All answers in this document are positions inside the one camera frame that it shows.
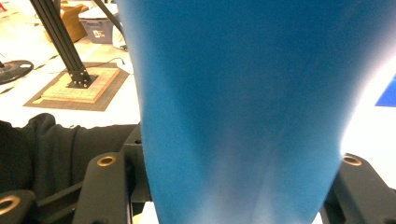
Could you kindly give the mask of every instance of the wooden base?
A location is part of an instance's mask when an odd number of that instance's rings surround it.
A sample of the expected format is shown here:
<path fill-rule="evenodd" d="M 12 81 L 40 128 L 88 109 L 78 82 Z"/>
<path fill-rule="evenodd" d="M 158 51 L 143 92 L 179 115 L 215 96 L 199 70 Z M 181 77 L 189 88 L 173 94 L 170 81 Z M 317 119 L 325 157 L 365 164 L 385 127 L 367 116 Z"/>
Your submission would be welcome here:
<path fill-rule="evenodd" d="M 95 103 L 114 78 L 119 74 L 119 68 L 87 68 L 88 74 L 98 76 L 88 89 L 67 88 L 71 77 L 65 73 L 59 80 L 41 95 L 44 100 Z"/>

